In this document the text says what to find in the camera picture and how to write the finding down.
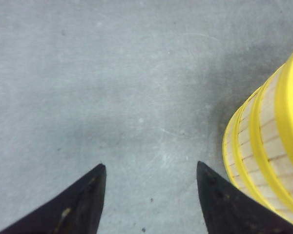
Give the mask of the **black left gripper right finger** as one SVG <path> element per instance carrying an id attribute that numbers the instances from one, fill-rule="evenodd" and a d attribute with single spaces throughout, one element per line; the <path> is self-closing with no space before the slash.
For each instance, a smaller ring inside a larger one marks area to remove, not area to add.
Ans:
<path id="1" fill-rule="evenodd" d="M 201 210 L 210 234 L 293 234 L 293 224 L 234 187 L 207 164 L 197 163 Z"/>

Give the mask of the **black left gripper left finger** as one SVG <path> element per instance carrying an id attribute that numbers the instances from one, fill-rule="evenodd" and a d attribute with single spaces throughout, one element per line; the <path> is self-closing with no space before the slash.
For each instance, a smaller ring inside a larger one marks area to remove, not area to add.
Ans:
<path id="1" fill-rule="evenodd" d="M 98 164 L 1 234 L 96 234 L 105 200 L 106 167 Z"/>

